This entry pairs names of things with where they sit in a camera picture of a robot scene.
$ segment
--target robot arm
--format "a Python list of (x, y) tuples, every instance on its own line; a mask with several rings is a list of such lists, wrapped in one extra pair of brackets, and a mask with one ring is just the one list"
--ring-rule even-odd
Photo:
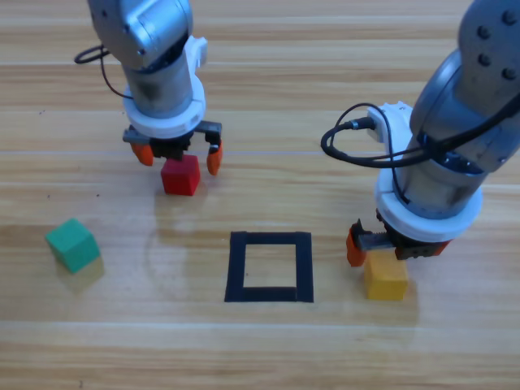
[[(395, 156), (400, 164), (388, 162), (393, 170), (380, 172), (375, 200), (386, 232), (367, 232), (355, 223), (348, 240), (351, 263), (382, 247), (395, 247), (399, 259), (438, 255), (475, 221), (481, 184), (520, 146), (519, 16), (516, 0), (474, 0), (461, 23), (459, 48), (435, 72), (415, 107), (399, 102), (369, 109), (374, 124), (369, 132), (389, 153), (415, 152)], [(452, 149), (438, 147), (490, 123), (513, 102), (512, 114), (479, 136)], [(335, 157), (329, 147), (324, 150)], [(429, 158), (404, 163), (432, 150)]]
[(194, 38), (189, 0), (88, 0), (94, 29), (122, 64), (123, 99), (131, 126), (123, 140), (145, 165), (182, 159), (195, 132), (210, 142), (208, 167), (219, 170), (220, 123), (203, 121), (206, 96), (196, 70), (206, 63), (207, 41)]

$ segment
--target black square outline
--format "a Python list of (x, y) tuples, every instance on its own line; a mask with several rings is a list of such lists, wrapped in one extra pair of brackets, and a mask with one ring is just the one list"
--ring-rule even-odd
[[(295, 245), (296, 287), (244, 287), (247, 245)], [(225, 302), (314, 302), (310, 233), (232, 232)]]

